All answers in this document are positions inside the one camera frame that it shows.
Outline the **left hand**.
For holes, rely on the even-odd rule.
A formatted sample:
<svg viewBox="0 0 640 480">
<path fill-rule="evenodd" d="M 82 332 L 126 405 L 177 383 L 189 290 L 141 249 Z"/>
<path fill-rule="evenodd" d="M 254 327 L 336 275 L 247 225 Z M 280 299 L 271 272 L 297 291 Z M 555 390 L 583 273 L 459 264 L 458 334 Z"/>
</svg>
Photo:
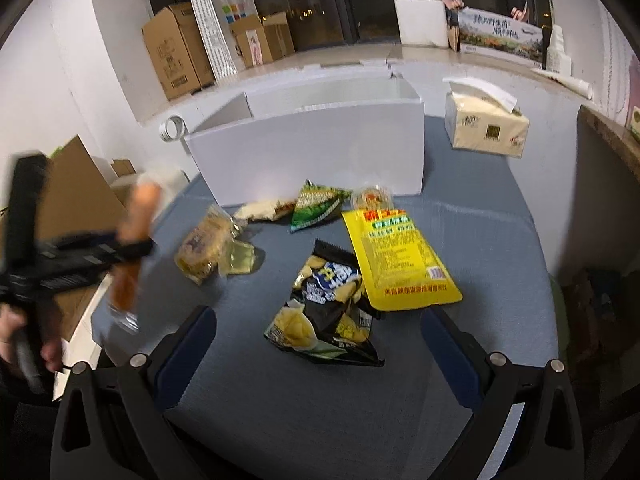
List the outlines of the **left hand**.
<svg viewBox="0 0 640 480">
<path fill-rule="evenodd" d="M 49 372 L 59 372 L 62 364 L 62 314 L 54 302 L 40 306 L 36 313 L 26 314 L 20 308 L 1 305 L 1 359 L 18 372 L 17 343 L 23 335 L 33 356 Z"/>
</svg>

